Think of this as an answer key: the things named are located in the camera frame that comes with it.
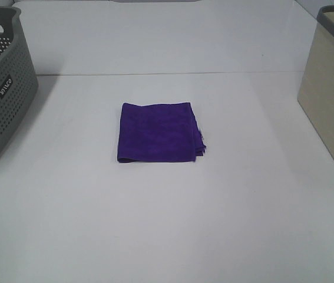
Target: white table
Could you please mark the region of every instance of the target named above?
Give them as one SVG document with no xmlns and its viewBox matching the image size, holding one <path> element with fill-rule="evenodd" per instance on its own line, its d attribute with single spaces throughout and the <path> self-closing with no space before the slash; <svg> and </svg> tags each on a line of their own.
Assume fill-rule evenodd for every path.
<svg viewBox="0 0 334 283">
<path fill-rule="evenodd" d="M 38 74 L 303 71 L 316 26 L 292 0 L 14 6 Z"/>
</svg>

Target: basket label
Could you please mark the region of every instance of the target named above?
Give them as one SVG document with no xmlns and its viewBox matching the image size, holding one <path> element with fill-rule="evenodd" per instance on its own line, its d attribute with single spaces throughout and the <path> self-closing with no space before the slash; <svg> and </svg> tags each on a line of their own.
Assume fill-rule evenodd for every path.
<svg viewBox="0 0 334 283">
<path fill-rule="evenodd" d="M 11 75 L 8 75 L 6 80 L 2 83 L 2 85 L 0 87 L 0 97 L 1 97 L 1 99 L 6 95 L 6 93 L 11 88 L 13 83 L 14 83 L 14 81 L 12 80 Z"/>
</svg>

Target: folded towel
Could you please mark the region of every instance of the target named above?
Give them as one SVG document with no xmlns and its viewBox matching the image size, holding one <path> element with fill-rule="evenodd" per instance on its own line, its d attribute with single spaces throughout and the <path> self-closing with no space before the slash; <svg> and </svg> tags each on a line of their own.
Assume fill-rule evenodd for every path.
<svg viewBox="0 0 334 283">
<path fill-rule="evenodd" d="M 123 104 L 119 162 L 189 162 L 205 148 L 190 103 Z"/>
</svg>

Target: perforated basket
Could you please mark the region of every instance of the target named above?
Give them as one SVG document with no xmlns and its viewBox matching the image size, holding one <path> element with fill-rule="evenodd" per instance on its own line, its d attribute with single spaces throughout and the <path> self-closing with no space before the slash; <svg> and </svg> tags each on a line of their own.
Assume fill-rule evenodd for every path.
<svg viewBox="0 0 334 283">
<path fill-rule="evenodd" d="M 0 153 L 21 122 L 38 82 L 18 8 L 0 7 Z"/>
</svg>

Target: purple cloth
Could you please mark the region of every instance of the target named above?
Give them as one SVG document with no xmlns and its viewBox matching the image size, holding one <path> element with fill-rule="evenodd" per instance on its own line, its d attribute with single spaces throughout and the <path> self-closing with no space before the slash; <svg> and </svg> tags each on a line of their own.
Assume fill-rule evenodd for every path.
<svg viewBox="0 0 334 283">
<path fill-rule="evenodd" d="M 118 162 L 196 161 L 205 148 L 190 103 L 123 104 Z"/>
</svg>

